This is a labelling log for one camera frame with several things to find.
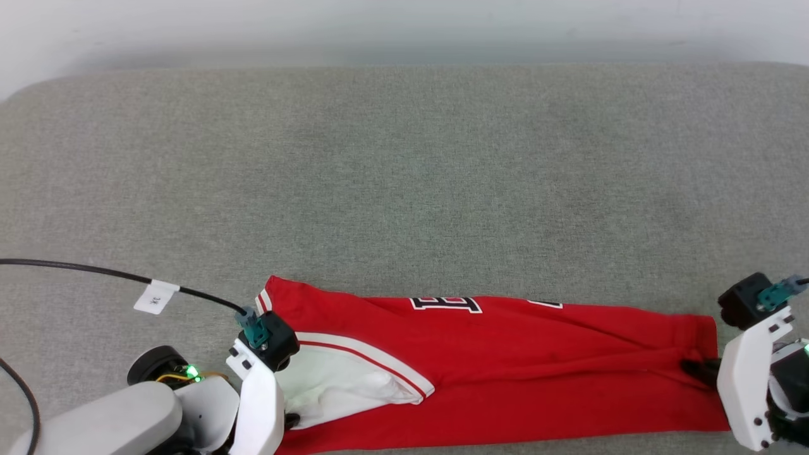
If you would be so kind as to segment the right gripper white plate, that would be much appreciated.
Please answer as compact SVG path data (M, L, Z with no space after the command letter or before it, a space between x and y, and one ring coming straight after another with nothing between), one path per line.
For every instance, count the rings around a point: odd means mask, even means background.
M790 307L731 340L721 359L682 360L680 368L717 387L737 443L751 451L780 440L809 447L809 339L784 341Z

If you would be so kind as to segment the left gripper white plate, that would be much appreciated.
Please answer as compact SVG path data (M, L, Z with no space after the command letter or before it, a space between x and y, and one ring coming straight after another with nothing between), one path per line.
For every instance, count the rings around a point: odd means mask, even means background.
M300 425L298 413L285 414L285 399L274 372L239 339L226 364L240 378L240 403L230 455L274 455L285 431Z

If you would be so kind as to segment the red and white jersey shirt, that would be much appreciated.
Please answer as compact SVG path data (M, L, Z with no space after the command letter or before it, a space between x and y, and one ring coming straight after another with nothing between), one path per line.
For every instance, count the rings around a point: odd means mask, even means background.
M503 296L369 297L272 276L255 299L294 329L276 374L278 455L727 432L682 363L719 357L712 317Z

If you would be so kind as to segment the grey fabric sofa seat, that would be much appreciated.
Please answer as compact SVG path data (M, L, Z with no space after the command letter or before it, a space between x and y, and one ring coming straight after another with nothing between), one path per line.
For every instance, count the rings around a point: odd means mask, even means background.
M0 100L0 258L254 305L513 296L716 320L809 277L809 66L144 70Z

